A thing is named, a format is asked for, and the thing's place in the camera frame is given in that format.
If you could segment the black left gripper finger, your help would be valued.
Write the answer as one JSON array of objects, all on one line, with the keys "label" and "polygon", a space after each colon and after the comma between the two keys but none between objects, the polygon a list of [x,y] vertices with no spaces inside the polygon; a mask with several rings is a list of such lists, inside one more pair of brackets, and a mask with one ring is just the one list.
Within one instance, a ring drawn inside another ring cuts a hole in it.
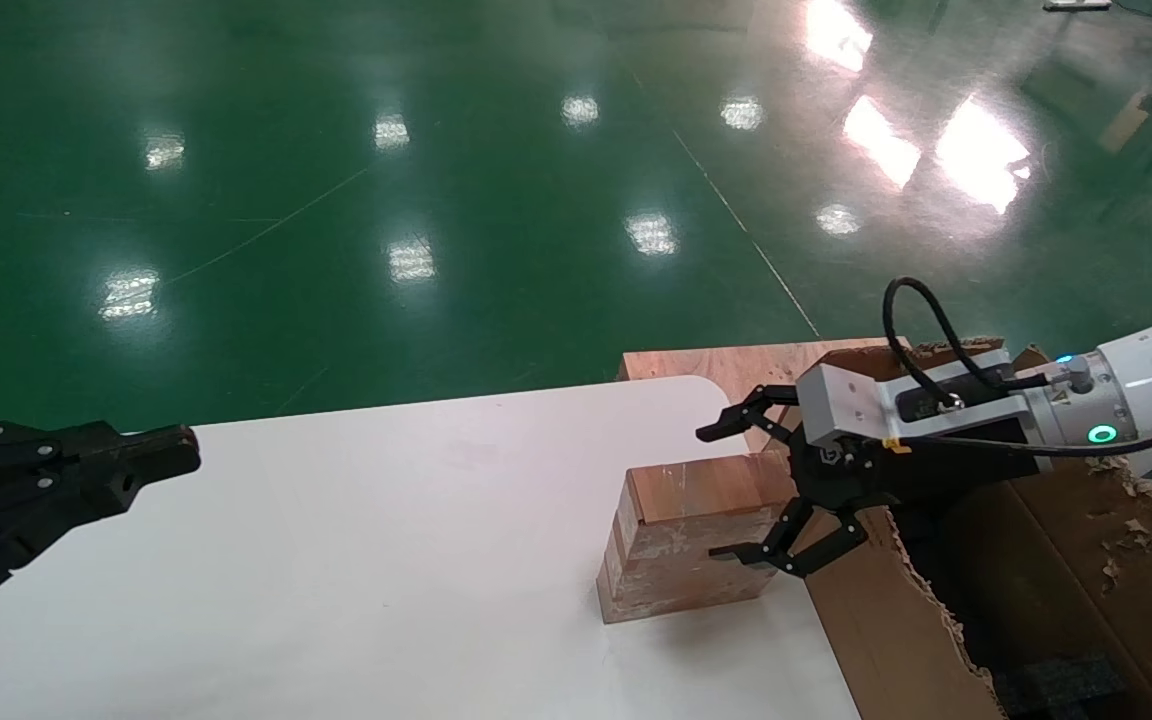
[{"label": "black left gripper finger", "polygon": [[154,483],[200,465],[198,438],[183,425],[120,433],[105,420],[51,430],[0,420],[0,488],[22,480],[36,488],[41,475],[67,471],[78,471],[83,479],[113,473]]},{"label": "black left gripper finger", "polygon": [[70,530],[131,509],[150,484],[200,469],[198,455],[86,457],[0,488],[0,588]]}]

